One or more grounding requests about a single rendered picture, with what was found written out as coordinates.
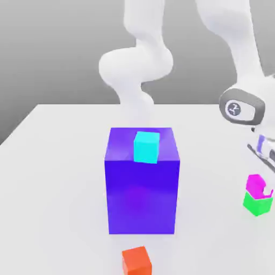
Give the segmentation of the large purple box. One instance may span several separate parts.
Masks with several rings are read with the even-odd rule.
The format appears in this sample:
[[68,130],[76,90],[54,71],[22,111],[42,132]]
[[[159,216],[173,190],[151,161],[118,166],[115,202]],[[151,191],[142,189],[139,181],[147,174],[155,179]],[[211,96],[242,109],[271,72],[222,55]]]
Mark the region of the large purple box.
[[[137,132],[160,134],[156,164],[134,161]],[[173,234],[180,158],[172,129],[112,127],[104,162],[109,233]]]

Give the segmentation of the small green cube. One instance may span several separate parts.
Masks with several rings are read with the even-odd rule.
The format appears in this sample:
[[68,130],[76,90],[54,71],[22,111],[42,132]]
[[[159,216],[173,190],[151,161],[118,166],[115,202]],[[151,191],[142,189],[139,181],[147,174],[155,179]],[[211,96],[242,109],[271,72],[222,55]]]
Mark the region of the small green cube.
[[259,216],[270,211],[272,202],[272,197],[254,199],[249,192],[246,192],[243,200],[243,206],[254,216]]

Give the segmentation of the small cyan cube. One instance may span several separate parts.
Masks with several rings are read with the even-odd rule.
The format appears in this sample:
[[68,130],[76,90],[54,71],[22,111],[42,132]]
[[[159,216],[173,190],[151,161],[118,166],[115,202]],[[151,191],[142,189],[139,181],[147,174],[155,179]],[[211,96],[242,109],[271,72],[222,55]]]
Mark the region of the small cyan cube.
[[156,164],[160,133],[138,131],[134,139],[134,162]]

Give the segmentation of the small magenta cube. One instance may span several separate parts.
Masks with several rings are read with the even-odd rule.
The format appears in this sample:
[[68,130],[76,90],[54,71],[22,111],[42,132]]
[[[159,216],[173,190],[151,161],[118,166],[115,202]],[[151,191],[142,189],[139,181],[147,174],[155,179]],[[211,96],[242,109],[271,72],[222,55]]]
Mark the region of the small magenta cube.
[[254,199],[267,199],[273,195],[273,190],[269,194],[264,193],[266,182],[259,174],[249,175],[245,188]]

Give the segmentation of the small orange cube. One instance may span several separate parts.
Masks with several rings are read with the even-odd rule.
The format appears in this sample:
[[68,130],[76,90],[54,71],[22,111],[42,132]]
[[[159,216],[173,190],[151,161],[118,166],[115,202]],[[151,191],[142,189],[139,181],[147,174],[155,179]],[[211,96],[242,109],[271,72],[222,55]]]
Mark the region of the small orange cube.
[[124,275],[152,275],[152,263],[145,246],[122,251]]

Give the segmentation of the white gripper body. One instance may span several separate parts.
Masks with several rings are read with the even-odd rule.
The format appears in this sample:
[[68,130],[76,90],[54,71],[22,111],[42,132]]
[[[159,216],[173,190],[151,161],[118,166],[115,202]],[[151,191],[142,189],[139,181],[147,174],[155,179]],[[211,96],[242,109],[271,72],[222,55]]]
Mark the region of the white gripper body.
[[275,145],[272,142],[264,142],[261,153],[248,143],[247,161],[250,171],[260,174],[266,183],[275,183]]

